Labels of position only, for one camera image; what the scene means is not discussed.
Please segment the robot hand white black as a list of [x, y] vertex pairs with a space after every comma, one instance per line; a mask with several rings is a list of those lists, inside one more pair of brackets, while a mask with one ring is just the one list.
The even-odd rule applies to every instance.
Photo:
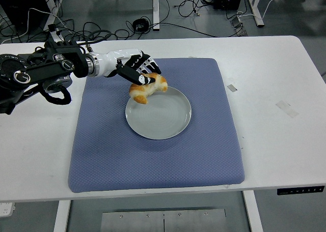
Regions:
[[161, 73], [156, 61], [136, 48], [96, 54], [95, 57], [96, 76], [113, 77], [118, 74], [136, 85], [147, 85], [155, 82], [155, 79], [146, 76], [146, 73]]

